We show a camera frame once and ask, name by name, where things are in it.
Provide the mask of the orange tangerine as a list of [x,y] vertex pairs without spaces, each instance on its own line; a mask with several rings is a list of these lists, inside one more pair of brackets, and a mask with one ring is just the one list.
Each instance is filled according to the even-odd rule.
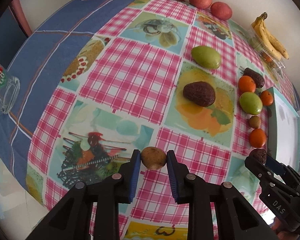
[[251,77],[247,75],[243,75],[242,77],[239,78],[238,88],[241,93],[245,93],[245,92],[254,93],[256,90],[256,83]]
[[262,148],[267,140],[265,132],[260,128],[253,129],[249,134],[249,143],[254,148]]
[[259,94],[262,104],[266,107],[271,106],[274,102],[273,95],[268,91],[264,90]]

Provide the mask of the glass mug with logo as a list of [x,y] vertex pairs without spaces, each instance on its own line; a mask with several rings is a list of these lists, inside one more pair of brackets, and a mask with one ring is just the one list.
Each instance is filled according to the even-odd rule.
[[8,114],[20,90],[20,80],[0,65],[0,116]]

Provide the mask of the blue tablecloth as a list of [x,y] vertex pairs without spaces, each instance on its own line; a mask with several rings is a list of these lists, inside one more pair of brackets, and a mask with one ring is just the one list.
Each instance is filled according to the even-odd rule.
[[0,159],[26,187],[32,135],[62,74],[90,38],[134,0],[72,0],[24,42],[8,67],[20,80],[17,100],[0,116]]

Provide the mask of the pink checkered tablecloth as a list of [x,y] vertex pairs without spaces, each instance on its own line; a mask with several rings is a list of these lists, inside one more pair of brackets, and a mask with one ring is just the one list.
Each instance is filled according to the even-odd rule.
[[[198,65],[196,46],[221,55],[218,69]],[[257,179],[244,167],[251,150],[248,116],[238,104],[241,71],[252,68],[294,103],[293,86],[249,44],[246,31],[174,0],[134,0],[83,46],[66,68],[32,135],[26,186],[51,209],[77,181],[96,183],[117,172],[135,149],[174,150],[210,183],[228,180],[261,214]],[[215,102],[183,96],[204,81]]]

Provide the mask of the teal white tray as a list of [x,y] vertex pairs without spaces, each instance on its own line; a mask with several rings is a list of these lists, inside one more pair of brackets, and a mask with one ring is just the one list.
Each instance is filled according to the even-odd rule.
[[267,148],[278,162],[299,170],[300,164],[300,115],[287,99],[275,88],[267,89],[273,95],[268,111]]

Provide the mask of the dark wrinkled avocado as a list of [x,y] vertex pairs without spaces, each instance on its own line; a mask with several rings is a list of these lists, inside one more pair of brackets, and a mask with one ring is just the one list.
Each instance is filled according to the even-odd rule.
[[257,88],[262,88],[265,85],[264,77],[260,73],[250,68],[245,68],[243,74],[251,77],[254,80]]

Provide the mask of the clear plastic fruit container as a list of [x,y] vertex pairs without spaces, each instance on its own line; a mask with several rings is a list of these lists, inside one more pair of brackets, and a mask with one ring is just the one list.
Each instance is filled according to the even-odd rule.
[[275,69],[277,72],[285,69],[283,60],[278,60],[272,52],[266,47],[261,38],[257,35],[252,27],[249,27],[248,33],[250,35],[249,44],[258,53],[261,59],[267,63],[270,68]]

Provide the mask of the red chair back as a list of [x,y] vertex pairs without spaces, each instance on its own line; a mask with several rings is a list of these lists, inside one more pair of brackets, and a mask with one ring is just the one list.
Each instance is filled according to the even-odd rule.
[[23,33],[27,37],[31,36],[32,29],[30,28],[30,25],[25,17],[20,0],[13,0],[9,7]]

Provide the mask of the large green mango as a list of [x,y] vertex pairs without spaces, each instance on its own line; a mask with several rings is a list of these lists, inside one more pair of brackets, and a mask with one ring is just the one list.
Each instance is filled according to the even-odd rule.
[[198,65],[207,69],[218,69],[222,61],[220,53],[208,46],[192,48],[191,56]]

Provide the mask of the brown kiwi fruit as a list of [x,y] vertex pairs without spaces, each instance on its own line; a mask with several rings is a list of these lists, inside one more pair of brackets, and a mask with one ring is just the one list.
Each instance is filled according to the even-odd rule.
[[141,161],[149,170],[159,170],[166,165],[166,153],[157,147],[146,147],[141,151]]

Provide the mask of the small dark avocado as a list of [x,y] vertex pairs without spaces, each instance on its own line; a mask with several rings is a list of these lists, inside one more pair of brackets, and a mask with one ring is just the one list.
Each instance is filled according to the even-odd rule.
[[250,153],[249,156],[256,159],[259,163],[264,165],[267,161],[267,152],[263,148],[255,148]]

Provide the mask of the yellow banana bunch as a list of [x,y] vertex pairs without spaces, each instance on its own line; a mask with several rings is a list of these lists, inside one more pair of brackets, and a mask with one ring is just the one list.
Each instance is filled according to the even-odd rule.
[[257,34],[257,36],[262,40],[263,44],[266,46],[267,50],[278,60],[281,58],[289,59],[289,54],[286,51],[283,44],[270,33],[266,28],[265,20],[268,14],[263,12],[256,20],[251,24],[251,27]]

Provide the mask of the dark brown avocado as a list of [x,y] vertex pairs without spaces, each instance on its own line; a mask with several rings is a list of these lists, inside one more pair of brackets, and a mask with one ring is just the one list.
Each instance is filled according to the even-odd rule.
[[183,88],[183,96],[201,107],[211,106],[216,99],[215,89],[207,82],[188,83]]

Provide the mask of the small brown kiwi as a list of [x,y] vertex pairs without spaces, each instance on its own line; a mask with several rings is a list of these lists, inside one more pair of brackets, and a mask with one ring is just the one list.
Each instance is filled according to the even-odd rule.
[[249,126],[253,129],[261,127],[261,118],[259,116],[251,116],[248,122]]

